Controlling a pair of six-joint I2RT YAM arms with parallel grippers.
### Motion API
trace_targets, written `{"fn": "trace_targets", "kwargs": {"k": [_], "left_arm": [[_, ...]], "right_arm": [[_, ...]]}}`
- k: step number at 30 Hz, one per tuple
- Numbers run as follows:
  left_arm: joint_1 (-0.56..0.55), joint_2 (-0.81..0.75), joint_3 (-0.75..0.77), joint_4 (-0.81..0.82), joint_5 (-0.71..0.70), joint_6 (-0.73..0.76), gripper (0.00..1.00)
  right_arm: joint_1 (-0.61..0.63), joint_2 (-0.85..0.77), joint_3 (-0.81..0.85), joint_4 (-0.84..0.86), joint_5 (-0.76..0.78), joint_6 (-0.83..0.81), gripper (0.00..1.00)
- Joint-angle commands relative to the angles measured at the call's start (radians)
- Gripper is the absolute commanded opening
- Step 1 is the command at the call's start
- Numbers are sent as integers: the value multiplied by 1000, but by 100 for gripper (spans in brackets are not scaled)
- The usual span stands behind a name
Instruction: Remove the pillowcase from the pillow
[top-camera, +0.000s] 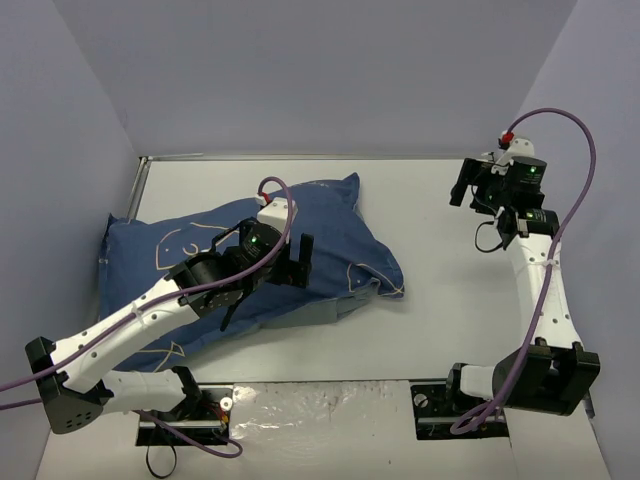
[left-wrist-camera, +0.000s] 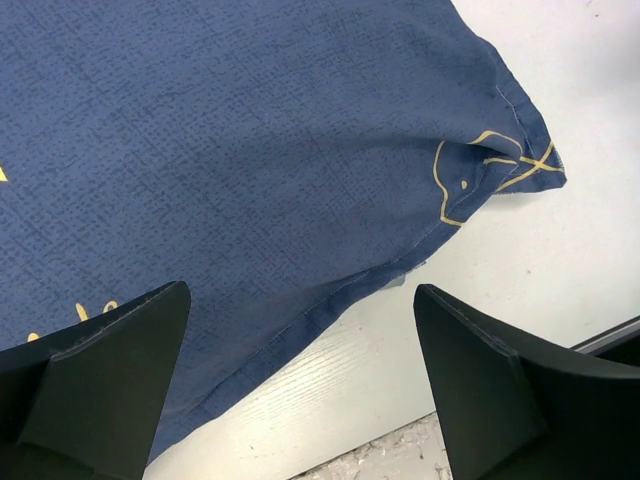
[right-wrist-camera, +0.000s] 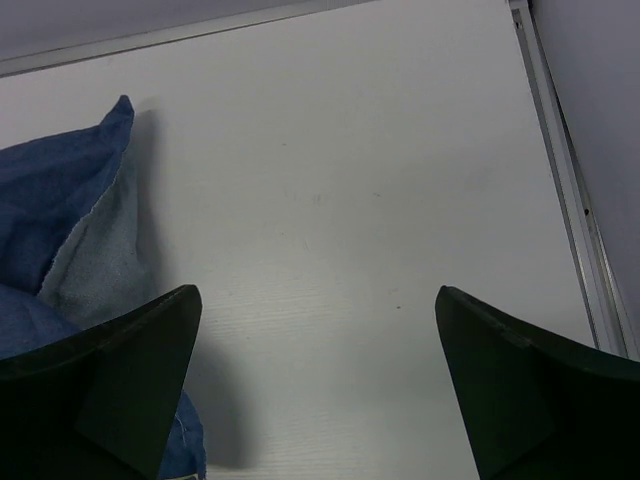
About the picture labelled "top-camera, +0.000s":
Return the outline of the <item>white pillow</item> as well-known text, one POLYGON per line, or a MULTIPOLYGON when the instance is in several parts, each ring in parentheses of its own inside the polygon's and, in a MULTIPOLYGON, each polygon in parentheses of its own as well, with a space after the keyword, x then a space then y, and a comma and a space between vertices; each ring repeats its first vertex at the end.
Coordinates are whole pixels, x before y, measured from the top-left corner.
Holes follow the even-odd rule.
POLYGON ((309 303, 261 325, 262 329, 285 329, 336 323, 367 305, 378 293, 380 281, 358 287, 346 297, 309 303))

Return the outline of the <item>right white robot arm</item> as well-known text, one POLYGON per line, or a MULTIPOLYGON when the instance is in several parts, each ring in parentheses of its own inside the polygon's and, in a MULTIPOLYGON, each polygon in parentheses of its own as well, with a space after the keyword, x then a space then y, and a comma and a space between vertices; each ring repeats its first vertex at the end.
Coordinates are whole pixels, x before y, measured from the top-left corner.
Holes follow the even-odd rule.
POLYGON ((464 160, 450 203, 472 195, 471 208, 491 216, 512 266, 527 346, 494 366, 458 363, 443 389, 446 406, 465 413, 481 401, 499 399, 507 408, 567 416, 600 372, 573 324, 560 262, 560 221, 543 206, 546 163, 514 156, 504 166, 464 160))

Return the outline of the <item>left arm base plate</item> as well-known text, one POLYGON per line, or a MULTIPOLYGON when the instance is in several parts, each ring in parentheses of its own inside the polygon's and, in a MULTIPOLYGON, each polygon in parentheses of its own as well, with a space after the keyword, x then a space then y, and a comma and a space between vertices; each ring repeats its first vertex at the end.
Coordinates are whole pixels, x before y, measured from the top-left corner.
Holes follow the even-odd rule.
MULTIPOLYGON (((155 418, 167 423, 183 435, 207 447, 227 444, 229 422, 233 408, 232 384, 200 384, 202 397, 190 413, 178 413, 176 410, 160 412, 149 411, 155 418)), ((154 422, 138 421, 136 447, 149 446, 188 446, 188 443, 154 422)))

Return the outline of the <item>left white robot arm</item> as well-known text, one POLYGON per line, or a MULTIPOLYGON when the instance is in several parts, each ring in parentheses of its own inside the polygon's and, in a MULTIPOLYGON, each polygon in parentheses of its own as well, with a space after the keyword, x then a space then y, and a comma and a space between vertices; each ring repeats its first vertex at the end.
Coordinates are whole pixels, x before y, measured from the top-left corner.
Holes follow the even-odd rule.
POLYGON ((134 410, 183 420, 195 415, 203 393, 186 367, 156 373, 123 372, 118 365, 162 336, 226 311, 227 329, 238 306, 265 283, 304 289, 309 284, 314 238, 302 234, 297 259, 290 242, 254 218, 235 227, 239 243, 223 253, 197 254, 172 267, 137 301, 81 333, 25 347, 50 428, 77 431, 102 415, 134 410))

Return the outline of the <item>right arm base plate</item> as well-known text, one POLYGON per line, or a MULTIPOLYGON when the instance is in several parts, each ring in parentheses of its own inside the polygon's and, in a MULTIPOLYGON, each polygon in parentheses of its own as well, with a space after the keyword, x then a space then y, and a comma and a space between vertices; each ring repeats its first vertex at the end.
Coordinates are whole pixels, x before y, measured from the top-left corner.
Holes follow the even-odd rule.
POLYGON ((419 441, 478 440, 508 438, 509 429, 503 414, 490 417, 476 430, 453 435, 451 426, 467 410, 480 405, 481 399, 463 396, 460 401, 447 397, 444 380, 410 383, 416 439, 419 441))

